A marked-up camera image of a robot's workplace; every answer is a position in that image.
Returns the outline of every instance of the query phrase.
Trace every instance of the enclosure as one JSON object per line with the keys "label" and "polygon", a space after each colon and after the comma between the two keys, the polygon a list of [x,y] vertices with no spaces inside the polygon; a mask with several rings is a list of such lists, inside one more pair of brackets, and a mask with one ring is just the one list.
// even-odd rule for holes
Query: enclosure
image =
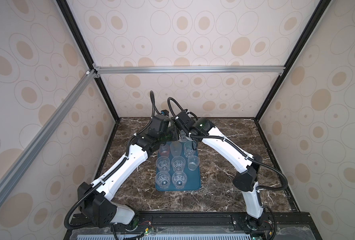
{"label": "enclosure", "polygon": [[[149,121],[150,91],[284,173],[260,193],[277,239],[355,240],[355,0],[0,0],[0,239],[108,234],[64,219]],[[153,154],[113,201],[161,228],[240,230],[235,168],[198,155],[199,190],[157,191]]]}

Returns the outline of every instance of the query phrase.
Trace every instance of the clear plastic cup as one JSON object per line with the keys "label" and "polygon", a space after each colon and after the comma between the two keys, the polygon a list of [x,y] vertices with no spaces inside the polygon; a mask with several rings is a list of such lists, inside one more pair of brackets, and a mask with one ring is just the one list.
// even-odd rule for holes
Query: clear plastic cup
{"label": "clear plastic cup", "polygon": [[182,172],[185,167],[185,159],[182,156],[172,158],[172,169],[174,172]]}
{"label": "clear plastic cup", "polygon": [[160,146],[159,153],[160,153],[160,156],[168,157],[170,155],[170,146],[168,146],[168,144]]}
{"label": "clear plastic cup", "polygon": [[156,174],[155,181],[161,189],[166,189],[171,184],[171,176],[166,171],[160,171]]}
{"label": "clear plastic cup", "polygon": [[158,167],[159,171],[169,171],[171,167],[171,162],[168,157],[161,156],[156,160],[156,166]]}
{"label": "clear plastic cup", "polygon": [[200,160],[198,156],[190,156],[188,158],[188,169],[191,171],[194,171],[195,169],[197,169],[197,167],[200,164]]}
{"label": "clear plastic cup", "polygon": [[184,188],[185,184],[187,183],[187,175],[183,172],[175,172],[172,175],[172,183],[177,189]]}
{"label": "clear plastic cup", "polygon": [[182,149],[183,149],[183,146],[181,145],[180,142],[178,142],[178,141],[171,142],[170,151],[171,151],[172,156],[174,156],[174,157],[180,156]]}
{"label": "clear plastic cup", "polygon": [[190,157],[194,155],[196,150],[192,149],[192,141],[188,141],[184,143],[184,156]]}

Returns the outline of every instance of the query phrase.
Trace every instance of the marble table surface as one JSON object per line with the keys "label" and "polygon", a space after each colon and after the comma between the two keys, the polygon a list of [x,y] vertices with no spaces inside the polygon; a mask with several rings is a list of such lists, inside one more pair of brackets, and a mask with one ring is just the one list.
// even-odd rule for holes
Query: marble table surface
{"label": "marble table surface", "polygon": [[[122,118],[102,173],[107,171],[125,152],[127,141],[144,127],[149,118]],[[264,143],[251,119],[210,118],[224,135],[242,149],[262,156],[271,165]],[[223,156],[209,146],[199,143],[201,188],[197,191],[159,192],[155,189],[157,153],[155,152],[124,181],[113,202],[128,205],[138,211],[218,211],[245,212],[245,202],[232,179],[236,170]],[[279,186],[278,176],[264,167],[258,174],[259,184]],[[290,212],[283,191],[260,192],[261,201],[274,212]]]}

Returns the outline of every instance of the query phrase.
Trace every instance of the beige circle pattern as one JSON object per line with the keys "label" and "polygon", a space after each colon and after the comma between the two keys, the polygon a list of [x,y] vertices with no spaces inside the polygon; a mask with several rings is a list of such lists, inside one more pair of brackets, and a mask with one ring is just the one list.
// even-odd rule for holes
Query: beige circle pattern
{"label": "beige circle pattern", "polygon": [[[291,0],[284,6],[289,3],[299,11],[312,5]],[[276,121],[285,126],[275,113],[278,99],[291,112],[281,133],[293,138],[288,148],[278,148],[286,141],[272,132]],[[336,1],[326,11],[260,124],[323,239],[355,239],[355,1]],[[303,179],[296,188],[293,174]]]}
{"label": "beige circle pattern", "polygon": [[[100,20],[103,29],[105,20]],[[61,13],[51,1],[1,1],[0,26],[3,26],[3,31],[0,31],[2,178],[46,124],[57,106],[84,76],[87,67]],[[53,240],[54,238],[48,237],[60,231],[62,233],[57,235],[57,238],[64,236],[63,219],[58,217],[56,231],[52,231],[54,222],[50,219],[61,208],[60,196],[72,182],[61,176],[63,169],[60,168],[60,163],[63,163],[65,155],[71,154],[67,152],[70,149],[70,139],[65,137],[77,137],[75,134],[79,132],[80,123],[87,121],[86,114],[83,116],[82,113],[87,112],[90,107],[95,107],[94,101],[90,101],[87,95],[84,96],[87,98],[87,102],[84,101],[86,104],[79,106],[83,101],[77,101],[72,109],[72,112],[78,113],[79,119],[73,122],[72,113],[65,117],[0,208],[0,229],[3,229],[0,230],[0,239],[11,239],[13,235],[16,239]],[[103,135],[109,134],[113,126],[112,117],[109,116],[103,125]],[[95,149],[92,167],[86,168],[86,173],[91,174],[103,152],[104,137],[95,135],[88,140],[90,141],[84,143],[85,147]],[[77,157],[75,160],[78,164],[74,165],[79,165],[81,159]]]}
{"label": "beige circle pattern", "polygon": [[[85,180],[86,175],[90,178],[94,173],[96,167],[91,166],[98,163],[104,150],[104,136],[113,128],[113,118],[108,115],[108,109],[104,107],[99,110],[95,104],[97,99],[101,98],[96,93],[98,89],[94,82],[91,82],[83,92],[84,96],[91,97],[86,97],[89,101],[88,107],[100,113],[96,116],[96,133],[94,128],[90,136],[83,139],[84,142],[78,142],[78,139],[81,139],[79,136],[82,136],[80,135],[82,130],[79,129],[83,126],[83,123],[78,122],[88,120],[88,111],[81,112],[77,101],[68,117],[63,120],[39,153],[35,164],[31,166],[34,169],[30,168],[27,171],[28,175],[21,180],[22,186],[29,187],[17,186],[2,205],[0,228],[19,227],[25,234],[28,233],[22,239],[36,239],[35,236],[48,239],[49,235],[63,231],[62,224],[67,211],[62,207],[70,207],[77,199],[75,184],[79,185]],[[81,154],[78,152],[80,146],[83,150]],[[8,168],[21,152],[20,149],[10,149],[0,154],[0,175],[4,174],[6,167]]]}
{"label": "beige circle pattern", "polygon": [[[148,56],[157,66],[165,66],[169,62],[174,63],[179,58],[175,54],[175,45],[173,44],[179,35],[186,37],[191,43],[194,43],[199,37],[198,35],[205,36],[209,38],[211,46],[220,36],[224,36],[231,44],[237,38],[248,36],[249,46],[235,47],[236,49],[242,47],[238,52],[234,48],[233,52],[236,51],[237,55],[232,51],[226,52],[224,50],[225,54],[222,56],[224,56],[226,63],[229,63],[235,56],[245,56],[243,61],[247,65],[261,65],[272,57],[270,52],[277,56],[281,63],[285,62],[294,46],[289,48],[289,43],[297,42],[301,34],[301,24],[304,25],[304,22],[308,21],[303,16],[311,16],[315,9],[314,4],[307,4],[304,7],[301,3],[292,5],[280,1],[267,4],[263,0],[222,0],[220,2],[211,0],[209,4],[202,6],[192,0],[115,0],[113,2],[102,0],[103,4],[99,3],[100,1],[97,2],[97,4],[83,3],[83,7],[74,7],[76,17],[84,19],[80,23],[80,28],[86,33],[87,38],[90,41],[98,36],[114,39],[119,34],[125,35],[133,42],[137,37],[146,37],[153,43],[153,51]],[[274,47],[271,47],[272,43],[283,36],[286,38],[279,40]],[[253,54],[240,54],[245,50],[249,52],[251,43],[262,37],[266,40],[262,51],[251,49]],[[263,42],[257,45],[257,50],[261,49],[262,45]],[[184,55],[187,59],[184,64],[191,65],[197,56],[203,56],[206,62],[211,62],[214,58],[211,46],[208,47],[210,54],[206,55],[197,54],[198,50],[192,46],[194,52],[191,51]],[[109,44],[104,45],[101,41],[93,42],[91,48],[102,50],[104,48],[110,49],[110,46]],[[107,55],[107,53],[107,51],[104,53],[98,50],[97,53],[93,53],[93,58],[96,63],[104,65],[103,55]],[[109,53],[116,62],[120,61],[121,57],[116,52],[109,51]],[[135,62],[140,59],[135,51],[128,57]]]}

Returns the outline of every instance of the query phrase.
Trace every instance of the patterned wall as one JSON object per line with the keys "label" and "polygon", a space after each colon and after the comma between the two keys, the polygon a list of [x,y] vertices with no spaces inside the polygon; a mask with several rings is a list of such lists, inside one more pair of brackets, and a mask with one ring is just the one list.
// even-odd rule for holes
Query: patterned wall
{"label": "patterned wall", "polygon": [[315,0],[69,0],[100,66],[283,64]]}
{"label": "patterned wall", "polygon": [[355,1],[331,5],[260,121],[324,240],[355,240]]}
{"label": "patterned wall", "polygon": [[103,74],[115,109],[122,117],[149,117],[154,91],[156,108],[169,109],[175,98],[197,116],[254,117],[278,73]]}
{"label": "patterned wall", "polygon": [[[92,57],[100,66],[282,65],[318,3],[317,0],[68,2]],[[254,117],[271,88],[269,83],[277,77],[274,73],[262,75],[119,74],[106,75],[105,82],[122,117],[151,115],[150,108],[146,108],[150,105],[149,98],[143,97],[149,89],[157,92],[156,102],[161,108],[165,108],[167,97],[173,96],[183,105],[189,104],[189,109],[199,116]],[[245,78],[250,79],[248,84],[243,83]]]}
{"label": "patterned wall", "polygon": [[0,208],[0,240],[62,240],[77,188],[90,183],[113,129],[92,81]]}
{"label": "patterned wall", "polygon": [[0,0],[0,179],[85,72],[50,0]]}

